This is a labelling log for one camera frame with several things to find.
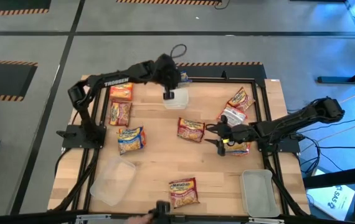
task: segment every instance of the yellow and black hazard stripe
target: yellow and black hazard stripe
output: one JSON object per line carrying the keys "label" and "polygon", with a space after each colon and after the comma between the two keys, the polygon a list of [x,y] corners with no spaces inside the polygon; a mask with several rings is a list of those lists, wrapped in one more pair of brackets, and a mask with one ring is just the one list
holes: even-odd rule
{"label": "yellow and black hazard stripe", "polygon": [[6,73],[14,71],[14,73],[18,74],[17,77],[7,77],[6,76],[7,78],[11,78],[11,79],[18,78],[18,77],[20,77],[20,74],[22,75],[22,74],[24,74],[24,72],[28,73],[28,75],[27,75],[28,78],[23,81],[24,85],[21,86],[21,88],[17,92],[12,93],[10,95],[11,92],[4,92],[4,91],[2,91],[3,89],[0,88],[0,100],[1,101],[22,101],[25,97],[26,91],[27,91],[28,86],[32,80],[32,77],[38,67],[38,63],[37,62],[0,60],[0,65],[1,65],[0,66],[0,73],[2,73],[3,71],[6,71]]}
{"label": "yellow and black hazard stripe", "polygon": [[12,15],[23,15],[23,14],[43,14],[47,13],[48,9],[16,9],[16,10],[3,10],[0,11],[0,16],[12,16]]}
{"label": "yellow and black hazard stripe", "polygon": [[51,2],[51,0],[0,0],[0,16],[47,13]]}
{"label": "yellow and black hazard stripe", "polygon": [[178,67],[184,66],[223,66],[223,65],[262,65],[262,62],[200,62],[200,63],[176,63]]}
{"label": "yellow and black hazard stripe", "polygon": [[143,4],[188,4],[188,5],[199,5],[199,6],[214,6],[221,5],[220,0],[116,0],[120,3],[143,3]]}
{"label": "yellow and black hazard stripe", "polygon": [[0,95],[1,101],[22,101],[23,99],[23,96]]}
{"label": "yellow and black hazard stripe", "polygon": [[9,64],[9,65],[32,65],[38,66],[37,62],[22,62],[22,61],[2,61],[0,60],[0,64]]}

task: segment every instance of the gray floor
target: gray floor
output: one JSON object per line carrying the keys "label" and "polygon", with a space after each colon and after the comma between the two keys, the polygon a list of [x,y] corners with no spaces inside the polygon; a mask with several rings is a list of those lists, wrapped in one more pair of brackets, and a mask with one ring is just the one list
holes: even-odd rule
{"label": "gray floor", "polygon": [[[0,30],[69,30],[79,0],[52,1],[49,14],[0,17]],[[232,0],[216,11],[209,6],[122,4],[86,1],[79,31],[325,31],[355,32],[345,5],[288,0]],[[38,62],[39,68],[21,103],[0,102],[0,215],[9,211],[42,110],[60,62],[66,37],[0,37],[0,60]],[[355,94],[355,86],[319,85],[318,76],[355,74],[355,37],[103,36],[75,37],[46,127],[39,156],[21,212],[47,208],[54,164],[71,105],[67,89],[82,75],[112,72],[155,59],[184,43],[187,54],[177,62],[263,62],[268,78],[282,81],[287,108],[298,109],[315,98],[339,101]],[[355,118],[355,98],[342,104],[345,120]],[[307,133],[320,139],[355,123]],[[355,146],[355,129],[320,143]],[[301,142],[304,149],[308,142]],[[323,151],[342,169],[355,167],[355,149]],[[309,148],[301,157],[316,154]],[[337,171],[321,158],[320,166]]]}

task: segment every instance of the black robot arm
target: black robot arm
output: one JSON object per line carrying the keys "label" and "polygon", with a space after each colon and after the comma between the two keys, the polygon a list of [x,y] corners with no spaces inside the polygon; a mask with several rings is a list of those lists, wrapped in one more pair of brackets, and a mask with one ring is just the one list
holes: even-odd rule
{"label": "black robot arm", "polygon": [[316,122],[334,123],[340,121],[345,111],[337,100],[329,97],[314,100],[301,110],[288,114],[273,121],[260,121],[239,124],[233,127],[227,125],[227,118],[222,116],[217,124],[207,124],[206,129],[218,134],[220,139],[206,139],[218,147],[218,153],[224,156],[224,144],[257,141],[259,148],[279,143],[295,131]]}
{"label": "black robot arm", "polygon": [[[132,65],[124,71],[90,75],[86,80],[81,80],[71,87],[68,94],[73,107],[78,110],[87,108],[102,88],[127,82],[154,82],[165,87],[164,99],[169,100],[174,98],[170,90],[175,89],[180,81],[181,76],[173,59],[162,54],[155,62],[149,60]],[[83,89],[85,86],[89,87],[87,93]]]}
{"label": "black robot arm", "polygon": [[124,71],[90,75],[86,80],[77,82],[68,90],[68,94],[82,122],[80,126],[69,125],[66,131],[57,132],[65,139],[63,147],[101,148],[103,146],[105,127],[97,126],[88,111],[89,104],[102,88],[127,82],[144,84],[153,82],[164,87],[163,98],[170,100],[174,98],[171,90],[178,87],[180,81],[181,75],[173,59],[162,54],[155,62],[150,60],[132,65]]}

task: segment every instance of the wooden tabletop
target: wooden tabletop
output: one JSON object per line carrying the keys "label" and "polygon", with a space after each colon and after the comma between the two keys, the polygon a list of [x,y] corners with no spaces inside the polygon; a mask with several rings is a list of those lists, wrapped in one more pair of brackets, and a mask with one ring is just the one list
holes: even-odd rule
{"label": "wooden tabletop", "polygon": [[[265,83],[272,119],[286,115],[280,81],[265,80]],[[221,157],[217,154],[215,146],[209,142],[195,143],[176,136],[178,117],[215,123],[216,117],[223,110],[226,102],[242,86],[252,96],[250,84],[191,83],[188,87],[189,105],[187,108],[166,110],[163,106],[161,86],[152,83],[135,85],[129,128],[144,126],[147,145],[143,150],[122,155],[122,158],[136,166],[136,176],[122,201],[111,207],[99,198],[92,197],[90,212],[147,213],[155,207],[157,200],[169,201],[168,182],[195,177],[200,204],[177,208],[172,211],[173,213],[247,216],[247,208],[243,206],[241,198],[239,176],[245,170],[263,169],[262,156],[257,150],[257,144],[255,142],[251,144],[250,153],[247,156]],[[259,88],[257,91],[262,118],[266,120],[262,94]],[[103,101],[104,94],[103,90],[100,102]],[[108,104],[106,124],[110,119],[109,107],[110,104]],[[245,113],[248,116],[247,122],[256,121],[254,106],[251,106]],[[116,138],[119,128],[121,127],[107,125],[105,147],[100,151],[96,177],[112,157],[119,156]],[[211,139],[216,139],[216,137],[215,134],[209,132],[206,132],[204,136],[204,138]],[[300,207],[309,213],[298,160],[290,153],[280,153],[279,156],[285,187]],[[82,150],[72,149],[61,160],[50,196],[49,208],[56,207],[73,187],[78,176],[81,158]],[[273,189],[276,203],[280,207],[278,189],[276,186],[273,186]],[[83,206],[83,192],[78,208]]]}

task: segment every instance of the transparent plastic bowl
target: transparent plastic bowl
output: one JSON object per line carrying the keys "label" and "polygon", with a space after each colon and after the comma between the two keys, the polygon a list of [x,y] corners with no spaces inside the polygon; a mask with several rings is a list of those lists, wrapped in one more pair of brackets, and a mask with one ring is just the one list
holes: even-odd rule
{"label": "transparent plastic bowl", "polygon": [[135,165],[119,156],[113,157],[90,187],[90,194],[110,206],[116,205],[125,196],[135,174]]}
{"label": "transparent plastic bowl", "polygon": [[164,100],[164,106],[168,110],[184,110],[189,103],[189,91],[187,88],[177,88],[171,90],[174,92],[174,98],[171,100]]}

